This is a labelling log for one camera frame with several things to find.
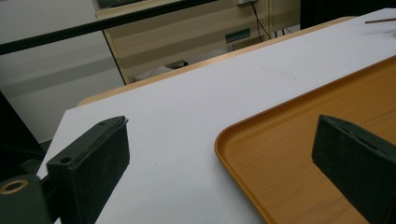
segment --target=wall socket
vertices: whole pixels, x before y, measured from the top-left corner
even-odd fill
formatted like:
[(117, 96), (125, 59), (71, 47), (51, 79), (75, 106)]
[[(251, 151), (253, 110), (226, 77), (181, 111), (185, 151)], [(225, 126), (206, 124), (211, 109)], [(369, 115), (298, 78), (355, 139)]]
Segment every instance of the wall socket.
[(249, 1), (255, 2), (256, 0), (236, 0), (236, 4), (243, 5), (245, 3), (248, 3)]

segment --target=white table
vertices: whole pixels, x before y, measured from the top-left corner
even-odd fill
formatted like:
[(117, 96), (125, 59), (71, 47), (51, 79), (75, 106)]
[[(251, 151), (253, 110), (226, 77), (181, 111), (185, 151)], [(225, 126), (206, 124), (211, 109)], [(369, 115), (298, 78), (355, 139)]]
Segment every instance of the white table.
[(123, 115), (131, 163), (98, 223), (261, 223), (220, 165), (216, 137), (395, 55), (395, 23), (364, 24), (395, 14), (383, 9), (68, 110), (43, 164), (95, 123)]

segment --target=black bar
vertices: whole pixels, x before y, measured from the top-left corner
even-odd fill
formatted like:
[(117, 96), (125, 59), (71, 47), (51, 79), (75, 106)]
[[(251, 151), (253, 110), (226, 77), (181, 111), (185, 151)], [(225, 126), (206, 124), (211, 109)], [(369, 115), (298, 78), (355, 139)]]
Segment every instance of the black bar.
[(218, 1), (218, 0), (181, 0), (175, 3), (170, 3), (158, 7), (152, 7), (101, 21), (94, 21), (91, 23), (75, 26), (72, 28), (67, 28), (56, 32), (51, 32), (44, 35), (37, 35), (21, 40), (8, 42), (6, 44), (0, 45), (0, 55), (50, 44), (56, 41), (65, 40), (79, 35), (87, 35), (93, 32), (120, 26), (133, 21), (141, 21), (151, 17), (160, 16), (166, 13), (178, 11), (188, 7), (196, 7), (214, 1)]

